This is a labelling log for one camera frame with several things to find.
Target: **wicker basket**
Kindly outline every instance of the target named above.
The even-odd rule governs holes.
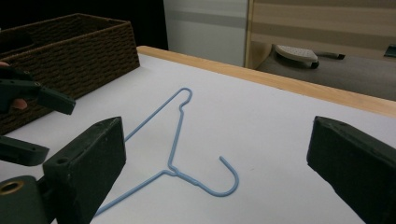
[[[131,23],[84,14],[0,32],[0,61],[75,99],[139,66]],[[28,105],[0,115],[0,134],[51,112],[35,101]]]

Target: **plastic clothes hanger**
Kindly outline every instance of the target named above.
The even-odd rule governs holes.
[[[164,107],[166,107],[167,104],[169,104],[169,102],[171,102],[179,93],[181,93],[182,91],[188,91],[189,92],[189,97],[187,98],[186,101],[184,101],[183,103],[180,104],[180,106],[178,107],[179,111],[180,111],[180,117],[178,120],[178,125],[177,125],[177,131],[176,131],[176,135],[174,138],[174,142],[172,145],[172,150],[171,153],[169,155],[169,159],[168,159],[168,167],[171,171],[169,170],[162,170],[160,171],[158,174],[152,176],[151,178],[149,178],[148,180],[144,181],[143,183],[139,184],[138,186],[134,187],[133,189],[128,190],[127,192],[125,192],[124,194],[122,194],[120,197],[118,197],[117,199],[113,200],[112,202],[100,207],[98,209],[98,211],[96,212],[95,216],[98,216],[100,214],[102,214],[103,212],[105,212],[107,209],[111,208],[112,206],[116,205],[117,203],[121,202],[122,200],[126,199],[127,197],[131,196],[132,194],[134,194],[135,192],[139,191],[140,189],[142,189],[143,187],[147,186],[149,183],[153,182],[154,180],[156,180],[157,178],[159,178],[162,175],[170,175],[170,176],[177,176],[191,184],[193,184],[194,186],[197,186],[201,189],[203,189],[204,191],[206,191],[207,193],[216,196],[216,197],[225,197],[228,196],[230,194],[232,194],[234,191],[236,191],[236,189],[238,188],[238,184],[239,184],[239,176],[238,173],[235,171],[235,169],[230,165],[230,163],[228,163],[223,157],[219,157],[220,161],[231,171],[231,173],[233,174],[234,177],[234,183],[233,186],[225,191],[225,192],[216,192],[210,188],[208,188],[206,185],[204,185],[203,183],[201,183],[200,181],[192,178],[189,175],[186,175],[182,172],[180,172],[173,164],[173,158],[175,157],[175,152],[176,152],[176,147],[177,147],[177,141],[178,138],[180,136],[180,130],[181,130],[181,125],[183,123],[183,118],[184,118],[184,111],[183,111],[183,106],[186,105],[191,97],[192,97],[192,90],[188,89],[188,88],[182,88],[179,91],[177,91],[171,98],[169,98],[163,105],[161,105],[156,111],[154,111],[154,113],[152,113],[147,119],[145,119],[139,126],[137,126],[131,133],[129,133],[126,137],[125,137],[125,142],[128,141],[135,133],[137,133],[146,123],[148,123],[152,118],[154,118],[155,115],[157,115]]]

